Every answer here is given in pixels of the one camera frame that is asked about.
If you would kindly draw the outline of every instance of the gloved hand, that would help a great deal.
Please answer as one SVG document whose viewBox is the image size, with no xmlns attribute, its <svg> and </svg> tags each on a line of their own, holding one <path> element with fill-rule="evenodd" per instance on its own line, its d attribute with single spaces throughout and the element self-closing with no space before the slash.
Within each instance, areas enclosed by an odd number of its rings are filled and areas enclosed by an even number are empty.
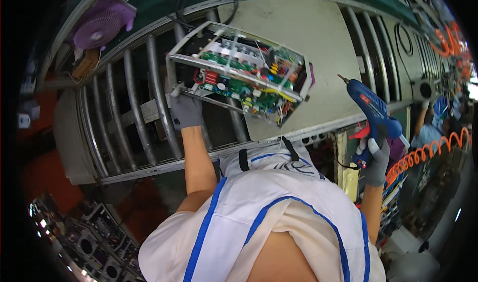
<svg viewBox="0 0 478 282">
<path fill-rule="evenodd" d="M 385 172 L 390 158 L 390 147 L 387 143 L 387 139 L 383 138 L 382 144 L 379 146 L 374 138 L 362 138 L 357 147 L 357 154 L 362 154 L 365 145 L 368 145 L 368 150 L 370 150 L 370 153 L 373 155 L 374 161 L 370 166 L 367 165 L 365 169 L 361 170 L 361 174 L 364 176 L 362 179 L 368 185 L 376 187 L 383 186 L 385 183 Z"/>
<path fill-rule="evenodd" d="M 171 118 L 179 129 L 202 125 L 203 105 L 199 99 L 187 95 L 171 96 Z"/>
</svg>

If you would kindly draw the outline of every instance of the open metal chassis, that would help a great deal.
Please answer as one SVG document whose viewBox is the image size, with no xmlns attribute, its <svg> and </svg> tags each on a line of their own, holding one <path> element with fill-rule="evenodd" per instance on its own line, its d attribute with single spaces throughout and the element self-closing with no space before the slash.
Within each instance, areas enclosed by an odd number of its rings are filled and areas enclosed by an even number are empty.
<svg viewBox="0 0 478 282">
<path fill-rule="evenodd" d="M 331 1 L 334 3 L 339 4 L 342 7 L 350 7 L 353 8 L 355 11 L 360 11 L 360 12 L 366 12 L 370 13 L 372 15 L 378 15 L 378 16 L 385 16 L 388 18 L 391 18 L 397 22 L 399 20 L 383 11 L 377 10 L 371 6 L 368 6 L 366 4 L 362 4 L 356 1 L 352 0 L 326 0 L 326 1 Z M 222 5 L 222 4 L 227 4 L 227 3 L 232 3 L 233 0 L 209 0 L 205 1 L 199 4 L 192 5 L 190 7 L 187 7 L 184 10 L 184 15 L 188 20 L 193 20 L 193 19 L 198 19 L 201 17 L 206 16 L 207 12 L 210 11 L 212 8 Z M 86 85 L 90 84 L 93 82 L 94 78 L 103 73 L 103 72 L 109 72 L 108 70 L 111 69 L 111 64 L 119 59 L 121 59 L 125 52 L 129 52 L 133 50 L 134 48 L 147 43 L 147 46 L 150 48 L 154 48 L 153 46 L 153 41 L 154 37 L 160 34 L 163 34 L 166 31 L 171 30 L 174 27 L 174 23 L 171 21 L 171 19 L 168 16 L 162 17 L 158 19 L 157 21 L 145 26 L 144 28 L 138 30 L 125 40 L 123 40 L 119 45 L 117 45 L 115 48 L 110 50 L 108 53 L 106 53 L 99 65 L 95 70 L 93 70 L 86 78 L 83 79 L 83 81 L 76 86 L 81 90 L 77 94 L 78 96 L 78 101 L 80 105 L 80 110 L 83 112 L 81 113 L 81 116 L 79 118 L 79 121 L 84 128 L 85 131 L 88 132 L 88 134 L 85 135 L 87 142 L 92 144 L 93 146 L 89 146 L 89 151 L 91 153 L 92 159 L 94 161 L 94 164 L 98 170 L 98 176 L 99 180 L 104 183 L 104 184 L 110 184 L 110 183 L 118 183 L 118 182 L 123 182 L 123 181 L 129 181 L 129 180 L 134 180 L 138 178 L 143 178 L 143 177 L 149 177 L 149 176 L 154 176 L 158 175 L 161 173 L 165 172 L 170 172 L 170 171 L 176 171 L 180 170 L 184 167 L 184 159 L 182 158 L 182 153 L 181 152 L 175 152 L 174 158 L 170 160 L 165 160 L 161 161 L 160 164 L 151 164 L 149 166 L 140 168 L 140 169 L 133 169 L 134 170 L 127 170 L 127 171 L 113 171 L 114 173 L 108 173 L 105 163 L 102 160 L 101 154 L 99 154 L 99 148 L 97 146 L 98 141 L 100 140 L 101 137 L 105 138 L 105 135 L 96 136 L 94 132 L 91 129 L 91 120 L 90 120 L 90 115 L 89 111 L 87 110 L 87 97 L 86 97 L 86 90 L 85 87 Z M 419 31 L 409 28 L 412 32 L 414 32 L 418 36 L 423 36 Z M 388 56 L 393 56 L 393 51 L 391 47 L 387 46 L 387 55 Z M 154 59 L 155 53 L 152 52 L 151 58 L 151 66 L 152 70 L 156 71 L 157 70 L 157 65 L 154 63 L 156 59 Z M 45 63 L 49 64 L 51 61 L 50 59 L 47 59 Z M 397 87 L 398 82 L 397 76 L 396 76 L 396 70 L 393 69 L 393 78 L 394 78 L 394 86 Z M 172 126 L 172 123 L 170 121 L 170 116 L 169 112 L 167 111 L 167 108 L 165 108 L 165 100 L 164 100 L 164 92 L 163 90 L 159 90 L 158 94 L 160 96 L 157 96 L 156 98 L 156 103 L 158 105 L 158 113 L 161 115 L 160 118 L 163 122 L 164 129 L 167 130 L 168 132 L 174 132 L 174 128 Z M 208 102 L 211 102 L 211 99 L 209 98 L 201 98 L 204 99 Z M 409 106 L 413 101 L 412 100 L 407 100 L 407 101 L 397 101 L 397 102 L 392 102 L 392 103 L 387 103 L 388 105 L 388 110 L 390 112 L 397 111 L 399 109 L 403 109 L 407 106 Z M 243 111 L 238 108 L 238 107 L 233 107 L 231 105 L 227 105 L 224 103 L 220 103 L 220 106 L 224 106 L 229 108 L 230 110 L 243 113 Z M 121 115 L 114 115 L 115 116 L 115 121 L 118 123 L 121 123 L 121 119 L 116 119 L 118 117 L 121 117 Z M 349 117 L 345 118 L 340 118 L 334 121 L 330 121 L 327 123 L 322 123 L 318 124 L 306 129 L 302 130 L 297 130 L 295 132 L 285 134 L 284 136 L 291 141 L 298 141 L 303 138 L 315 136 L 321 133 L 333 131 L 351 124 L 356 123 L 357 121 L 362 121 L 365 120 L 365 115 L 363 113 L 358 113 L 356 115 L 352 115 Z M 171 140 L 168 139 L 170 143 L 170 147 L 174 148 L 177 145 L 177 140 L 176 137 L 172 138 Z M 244 149 L 244 148 L 257 148 L 257 147 L 265 147 L 273 144 L 278 144 L 279 143 L 279 138 L 278 137 L 272 137 L 269 139 L 265 139 L 259 142 L 256 141 L 246 141 L 242 143 L 232 143 L 229 145 L 225 145 L 220 148 L 214 148 L 209 151 L 209 156 L 212 160 L 217 160 L 218 158 L 221 157 L 226 157 L 231 154 L 237 154 L 239 150 Z"/>
<path fill-rule="evenodd" d="M 181 41 L 179 41 L 176 44 L 176 46 L 173 47 L 172 50 L 170 50 L 170 52 L 166 56 L 166 69 L 168 71 L 168 83 L 169 83 L 170 90 L 173 90 L 174 88 L 177 87 L 176 63 L 181 63 L 181 64 L 186 64 L 186 65 L 189 65 L 189 66 L 194 66 L 194 67 L 198 67 L 198 68 L 204 68 L 204 69 L 207 69 L 207 70 L 211 70 L 211 71 L 217 72 L 218 74 L 224 74 L 224 75 L 227 75 L 227 76 L 241 77 L 242 79 L 245 79 L 247 81 L 254 82 L 255 85 L 263 86 L 265 88 L 272 88 L 274 90 L 277 90 L 278 92 L 284 93 L 285 95 L 297 100 L 298 102 L 302 102 L 303 100 L 305 100 L 305 98 L 307 96 L 307 93 L 308 93 L 308 90 L 310 89 L 310 86 L 312 84 L 310 67 L 308 67 L 309 60 L 306 56 L 302 55 L 303 58 L 304 58 L 304 65 L 305 65 L 305 71 L 307 73 L 307 79 L 305 80 L 300 92 L 297 93 L 295 91 L 290 91 L 290 90 L 287 90 L 287 89 L 283 89 L 282 88 L 283 84 L 279 85 L 279 84 L 276 84 L 274 82 L 266 82 L 266 81 L 263 81 L 263 80 L 259 80 L 254 75 L 247 74 L 247 73 L 242 73 L 241 71 L 237 71 L 234 68 L 229 68 L 227 65 L 212 63 L 210 61 L 203 60 L 200 57 L 194 58 L 194 57 L 190 57 L 190 56 L 186 56 L 186 55 L 182 55 L 182 54 L 178 53 L 178 51 L 180 51 L 182 49 L 182 47 L 185 46 L 186 43 L 193 36 L 195 36 L 197 34 L 200 34 L 203 29 L 207 28 L 210 25 L 211 25 L 212 28 L 217 28 L 217 31 L 220 30 L 220 29 L 223 29 L 223 30 L 228 29 L 230 31 L 230 33 L 233 33 L 236 36 L 243 33 L 243 34 L 246 34 L 248 38 L 254 37 L 254 39 L 260 40 L 261 42 L 265 42 L 265 43 L 268 43 L 268 44 L 272 43 L 274 45 L 278 45 L 277 43 L 275 43 L 273 41 L 270 41 L 270 40 L 267 40 L 265 38 L 259 37 L 257 35 L 242 31 L 241 29 L 233 28 L 231 26 L 223 25 L 223 24 L 220 24 L 220 23 L 217 23 L 217 22 L 207 21 L 207 22 L 203 23 L 202 25 L 200 25 L 199 27 L 197 27 L 196 29 L 194 29 L 193 31 L 191 31 L 189 34 L 187 34 Z M 225 103 L 225 102 L 207 97 L 207 95 L 213 94 L 213 92 L 208 92 L 208 91 L 200 89 L 200 88 L 197 88 L 197 89 L 183 88 L 181 90 L 181 92 L 183 94 L 198 98 L 200 100 L 204 100 L 206 102 L 212 103 L 212 104 L 217 105 L 217 106 L 224 107 L 226 109 L 229 109 L 229 110 L 232 110 L 232 111 L 244 114 L 244 115 L 251 115 L 253 117 L 262 118 L 260 115 L 244 111 L 243 109 L 240 109 L 233 104 L 228 104 L 228 103 Z"/>
</svg>

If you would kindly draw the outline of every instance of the red object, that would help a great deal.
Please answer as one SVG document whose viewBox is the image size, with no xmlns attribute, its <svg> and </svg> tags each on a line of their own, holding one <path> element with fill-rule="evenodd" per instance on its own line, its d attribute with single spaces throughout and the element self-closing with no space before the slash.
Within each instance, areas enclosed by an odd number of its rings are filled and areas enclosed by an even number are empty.
<svg viewBox="0 0 478 282">
<path fill-rule="evenodd" d="M 370 126 L 368 125 L 367 121 L 367 126 L 356 132 L 354 135 L 349 136 L 349 139 L 361 139 L 365 136 L 367 136 L 370 133 Z"/>
<path fill-rule="evenodd" d="M 360 94 L 360 98 L 361 98 L 367 105 L 370 103 L 370 99 L 368 99 L 368 97 L 366 97 L 365 95 Z"/>
<path fill-rule="evenodd" d="M 215 73 L 211 70 L 206 70 L 206 82 L 211 85 L 215 85 L 218 79 L 218 73 Z"/>
</svg>

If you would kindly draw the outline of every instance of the glue gun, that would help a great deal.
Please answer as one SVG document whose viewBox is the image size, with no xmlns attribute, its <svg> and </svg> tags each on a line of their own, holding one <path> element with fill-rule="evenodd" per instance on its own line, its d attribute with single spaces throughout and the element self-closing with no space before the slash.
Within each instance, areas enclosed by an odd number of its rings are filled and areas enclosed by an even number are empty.
<svg viewBox="0 0 478 282">
<path fill-rule="evenodd" d="M 347 84 L 347 92 L 355 103 L 360 107 L 368 120 L 370 129 L 370 138 L 374 138 L 377 144 L 382 144 L 386 137 L 400 138 L 405 147 L 410 147 L 407 139 L 402 134 L 402 125 L 397 119 L 387 115 L 387 105 L 366 85 L 357 80 L 348 80 L 338 75 Z M 362 168 L 373 161 L 372 154 L 368 146 L 362 154 L 355 154 L 352 161 Z"/>
</svg>

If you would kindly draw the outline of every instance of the white apron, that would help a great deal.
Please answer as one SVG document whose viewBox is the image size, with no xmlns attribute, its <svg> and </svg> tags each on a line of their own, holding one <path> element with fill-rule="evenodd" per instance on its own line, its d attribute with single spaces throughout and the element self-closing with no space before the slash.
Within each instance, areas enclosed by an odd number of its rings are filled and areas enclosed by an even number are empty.
<svg viewBox="0 0 478 282">
<path fill-rule="evenodd" d="M 296 151 L 298 161 L 291 161 L 289 150 L 284 147 L 279 152 L 276 146 L 249 150 L 249 171 L 239 168 L 238 156 L 220 160 L 224 177 L 212 197 L 195 213 L 202 221 L 194 234 L 191 254 L 186 257 L 187 265 L 185 260 L 173 260 L 164 270 L 186 265 L 182 279 L 185 282 L 225 281 L 268 209 L 283 200 L 296 200 L 326 220 L 337 235 L 342 281 L 368 281 L 370 253 L 363 214 L 343 190 L 317 171 L 306 148 Z M 179 244 L 164 255 L 173 255 L 183 249 L 180 240 L 167 241 Z"/>
</svg>

